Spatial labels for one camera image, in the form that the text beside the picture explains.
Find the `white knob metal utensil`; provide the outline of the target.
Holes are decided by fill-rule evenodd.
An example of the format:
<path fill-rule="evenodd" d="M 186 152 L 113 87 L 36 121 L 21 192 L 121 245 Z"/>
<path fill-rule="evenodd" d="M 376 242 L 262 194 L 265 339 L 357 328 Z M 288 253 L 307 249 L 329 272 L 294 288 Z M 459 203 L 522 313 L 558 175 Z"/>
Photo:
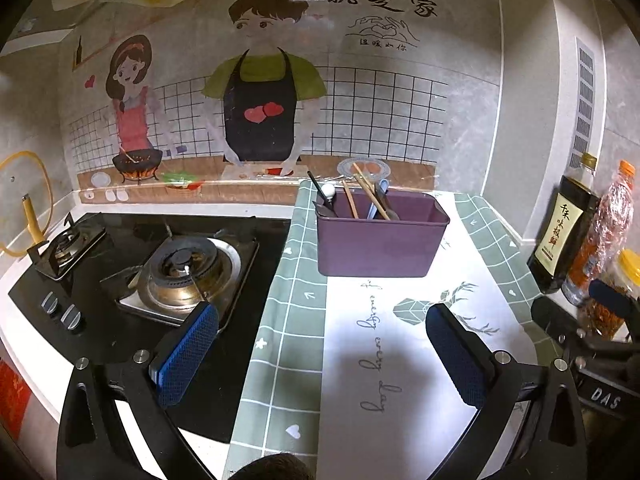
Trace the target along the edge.
<path fill-rule="evenodd" d="M 332 182 L 324 182 L 320 188 L 326 208 L 334 209 L 336 189 Z"/>

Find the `wooden chopstick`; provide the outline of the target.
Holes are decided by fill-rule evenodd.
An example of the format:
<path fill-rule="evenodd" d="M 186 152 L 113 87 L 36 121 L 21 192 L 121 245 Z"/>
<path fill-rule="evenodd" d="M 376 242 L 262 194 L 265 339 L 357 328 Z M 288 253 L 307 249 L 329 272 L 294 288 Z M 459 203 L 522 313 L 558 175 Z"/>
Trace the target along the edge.
<path fill-rule="evenodd" d="M 362 171 L 360 170 L 360 168 L 359 168 L 359 166 L 357 164 L 352 164 L 352 168 L 355 169 L 354 178 L 358 182 L 358 184 L 360 185 L 360 188 L 362 188 L 363 191 L 367 194 L 367 196 L 369 196 L 371 203 L 376 207 L 376 209 L 381 214 L 381 216 L 385 220 L 390 220 L 390 216 L 388 215 L 388 213 L 384 209 L 383 205 L 381 204 L 381 202 L 378 200 L 378 198 L 375 195 L 374 186 L 364 176 L 364 174 L 362 173 Z"/>
<path fill-rule="evenodd" d="M 348 183 L 346 182 L 345 179 L 342 179 L 341 184 L 345 193 L 347 203 L 349 204 L 349 209 L 350 209 L 350 213 L 352 214 L 352 218 L 359 219 L 359 214 L 358 214 L 357 206 L 354 201 L 354 196 L 352 196 L 352 191 L 350 190 Z"/>

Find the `dark soy sauce bottle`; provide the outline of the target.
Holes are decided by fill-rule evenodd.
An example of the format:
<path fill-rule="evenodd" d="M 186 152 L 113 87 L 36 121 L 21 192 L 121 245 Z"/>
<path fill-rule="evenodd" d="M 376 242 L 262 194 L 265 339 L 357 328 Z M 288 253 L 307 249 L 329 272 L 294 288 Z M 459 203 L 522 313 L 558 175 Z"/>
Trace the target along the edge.
<path fill-rule="evenodd" d="M 563 284 L 598 209 L 600 198 L 592 189 L 596 169 L 597 159 L 584 153 L 556 188 L 542 237 L 528 259 L 543 294 L 552 294 Z"/>

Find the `yellow lid jar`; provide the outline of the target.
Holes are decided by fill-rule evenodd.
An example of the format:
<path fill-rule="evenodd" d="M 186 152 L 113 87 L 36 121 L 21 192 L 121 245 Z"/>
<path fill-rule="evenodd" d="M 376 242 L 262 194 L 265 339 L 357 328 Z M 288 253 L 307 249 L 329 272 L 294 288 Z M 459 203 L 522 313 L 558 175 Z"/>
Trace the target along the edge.
<path fill-rule="evenodd" d="M 631 298 L 639 296 L 639 255 L 630 248 L 622 249 L 601 274 L 600 280 Z M 607 340 L 614 338 L 624 320 L 604 304 L 593 305 L 597 332 Z"/>

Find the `black handled dark spoon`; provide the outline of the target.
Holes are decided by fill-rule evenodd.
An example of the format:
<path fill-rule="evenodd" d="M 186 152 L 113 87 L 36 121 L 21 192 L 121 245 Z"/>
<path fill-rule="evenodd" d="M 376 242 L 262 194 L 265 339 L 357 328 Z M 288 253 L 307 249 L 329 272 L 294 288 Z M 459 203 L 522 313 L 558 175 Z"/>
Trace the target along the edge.
<path fill-rule="evenodd" d="M 329 215 L 331 217 L 335 218 L 336 213 L 333 207 L 332 200 L 330 200 L 329 197 L 326 196 L 326 193 L 323 192 L 322 186 L 319 184 L 318 180 L 310 170 L 307 171 L 307 176 L 309 177 L 309 179 L 311 180 L 311 183 L 316 188 L 317 194 L 320 197 L 320 200 L 322 201 L 322 206 L 326 208 L 327 211 L 329 211 Z"/>

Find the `purple plastic utensil holder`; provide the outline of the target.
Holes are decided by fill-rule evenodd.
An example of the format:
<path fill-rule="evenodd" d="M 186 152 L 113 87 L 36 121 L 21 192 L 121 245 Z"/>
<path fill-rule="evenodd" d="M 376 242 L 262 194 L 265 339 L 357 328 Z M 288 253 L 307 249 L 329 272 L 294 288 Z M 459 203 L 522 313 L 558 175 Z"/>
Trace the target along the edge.
<path fill-rule="evenodd" d="M 358 218 L 344 190 L 335 194 L 335 214 L 317 214 L 318 269 L 339 278 L 422 278 L 434 261 L 449 216 L 431 195 L 391 190 L 397 220 L 369 219 L 371 201 L 352 192 Z"/>

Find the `blue plastic rice spoon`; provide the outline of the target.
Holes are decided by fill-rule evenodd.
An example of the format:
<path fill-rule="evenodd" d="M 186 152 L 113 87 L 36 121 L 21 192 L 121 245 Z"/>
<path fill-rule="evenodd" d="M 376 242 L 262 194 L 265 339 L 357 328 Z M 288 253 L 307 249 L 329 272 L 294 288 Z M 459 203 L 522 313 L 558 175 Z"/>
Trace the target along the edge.
<path fill-rule="evenodd" d="M 378 180 L 371 184 L 371 190 L 375 197 L 375 203 L 372 203 L 369 207 L 367 219 L 372 220 L 374 218 L 386 219 L 386 209 L 384 208 L 384 200 L 386 192 L 388 191 L 388 181 L 386 179 Z"/>

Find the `green checkered table mat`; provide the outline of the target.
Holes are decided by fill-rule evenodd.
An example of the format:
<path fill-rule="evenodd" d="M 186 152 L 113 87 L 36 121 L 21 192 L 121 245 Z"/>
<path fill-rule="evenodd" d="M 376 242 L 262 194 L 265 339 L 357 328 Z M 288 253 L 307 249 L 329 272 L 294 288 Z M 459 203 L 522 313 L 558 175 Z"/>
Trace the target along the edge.
<path fill-rule="evenodd" d="M 423 278 L 327 278 L 315 197 L 299 185 L 224 474 L 290 453 L 319 479 L 424 479 L 474 416 L 426 336 L 427 309 L 446 304 L 492 350 L 547 365 L 559 349 L 530 315 L 538 287 L 494 208 L 444 192 L 450 222 Z"/>

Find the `chili flakes bag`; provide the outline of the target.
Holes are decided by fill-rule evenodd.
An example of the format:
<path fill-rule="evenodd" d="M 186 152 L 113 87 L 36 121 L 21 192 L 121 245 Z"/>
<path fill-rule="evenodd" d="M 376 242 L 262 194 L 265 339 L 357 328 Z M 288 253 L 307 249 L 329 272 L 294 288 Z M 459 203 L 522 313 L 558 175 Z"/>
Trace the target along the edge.
<path fill-rule="evenodd" d="M 593 309 L 593 305 L 599 301 L 591 298 L 589 287 L 594 280 L 600 278 L 622 248 L 633 216 L 632 185 L 622 180 L 612 183 L 602 197 L 598 214 L 594 217 L 594 249 L 584 266 L 588 287 L 587 326 L 591 333 L 599 336 Z"/>

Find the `orange cap plastic bottle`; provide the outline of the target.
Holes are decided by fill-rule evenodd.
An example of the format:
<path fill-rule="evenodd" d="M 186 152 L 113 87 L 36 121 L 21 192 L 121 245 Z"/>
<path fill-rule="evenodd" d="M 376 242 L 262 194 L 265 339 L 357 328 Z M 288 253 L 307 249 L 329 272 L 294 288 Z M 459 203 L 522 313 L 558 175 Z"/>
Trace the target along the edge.
<path fill-rule="evenodd" d="M 634 218 L 636 168 L 620 160 L 617 174 L 603 194 L 587 235 L 561 287 L 567 301 L 581 308 L 589 298 L 589 284 L 598 278 L 626 242 Z"/>

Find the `wooden chopstick in holder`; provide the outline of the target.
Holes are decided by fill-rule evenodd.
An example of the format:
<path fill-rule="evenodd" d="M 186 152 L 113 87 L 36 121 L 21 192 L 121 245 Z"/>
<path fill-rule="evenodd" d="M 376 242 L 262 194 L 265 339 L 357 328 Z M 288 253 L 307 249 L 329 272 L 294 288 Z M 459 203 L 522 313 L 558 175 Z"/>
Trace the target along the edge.
<path fill-rule="evenodd" d="M 358 214 L 357 206 L 354 201 L 354 196 L 352 196 L 352 191 L 350 190 L 348 183 L 346 182 L 345 179 L 342 179 L 341 184 L 345 193 L 347 203 L 349 204 L 349 209 L 350 209 L 350 213 L 352 214 L 352 218 L 359 219 L 359 214 Z"/>

